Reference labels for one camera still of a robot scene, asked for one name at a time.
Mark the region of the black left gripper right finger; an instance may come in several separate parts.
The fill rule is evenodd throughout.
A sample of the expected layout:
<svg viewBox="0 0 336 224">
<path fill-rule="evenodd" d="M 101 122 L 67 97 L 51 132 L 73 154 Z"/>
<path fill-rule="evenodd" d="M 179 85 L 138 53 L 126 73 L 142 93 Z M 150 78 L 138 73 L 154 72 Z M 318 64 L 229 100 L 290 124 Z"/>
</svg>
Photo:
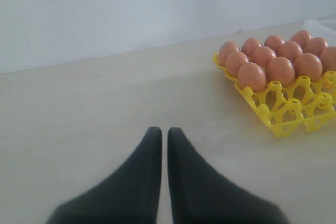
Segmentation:
<svg viewBox="0 0 336 224">
<path fill-rule="evenodd" d="M 237 186 L 202 158 L 181 128 L 170 128 L 167 162 L 174 223 L 288 223 L 275 204 Z"/>
</svg>

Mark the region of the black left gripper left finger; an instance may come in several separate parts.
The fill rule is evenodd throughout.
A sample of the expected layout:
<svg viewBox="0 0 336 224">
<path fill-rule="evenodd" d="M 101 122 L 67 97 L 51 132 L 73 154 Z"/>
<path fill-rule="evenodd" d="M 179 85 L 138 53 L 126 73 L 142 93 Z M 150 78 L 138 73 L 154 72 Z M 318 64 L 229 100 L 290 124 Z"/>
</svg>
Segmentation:
<svg viewBox="0 0 336 224">
<path fill-rule="evenodd" d="M 109 177 L 59 205 L 48 223 L 156 223 L 162 175 L 162 131 L 147 129 Z"/>
</svg>

